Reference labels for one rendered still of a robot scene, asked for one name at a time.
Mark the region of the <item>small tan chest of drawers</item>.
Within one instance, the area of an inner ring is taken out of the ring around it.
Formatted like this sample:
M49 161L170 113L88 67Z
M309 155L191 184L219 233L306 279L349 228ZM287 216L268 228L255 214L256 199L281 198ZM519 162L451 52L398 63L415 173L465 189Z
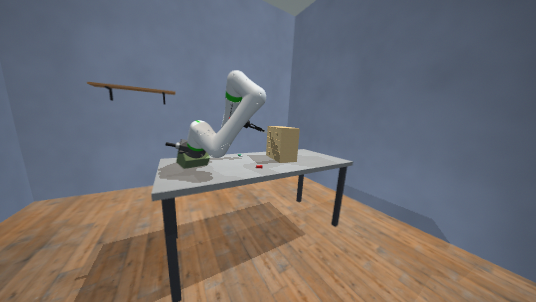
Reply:
M300 128L272 126L281 128L281 145L279 163L297 162Z

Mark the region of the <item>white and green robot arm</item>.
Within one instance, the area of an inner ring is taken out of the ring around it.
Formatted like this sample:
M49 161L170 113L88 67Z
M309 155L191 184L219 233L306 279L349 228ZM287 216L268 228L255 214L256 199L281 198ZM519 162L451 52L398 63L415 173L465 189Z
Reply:
M208 123L194 121L190 126L188 140L181 139L176 144L166 142L165 145L175 147L179 149L179 154L185 153L191 158L201 158L206 152L211 157L221 158L265 101L266 93L261 87L241 71L232 71L227 77L225 114L221 130L216 134Z

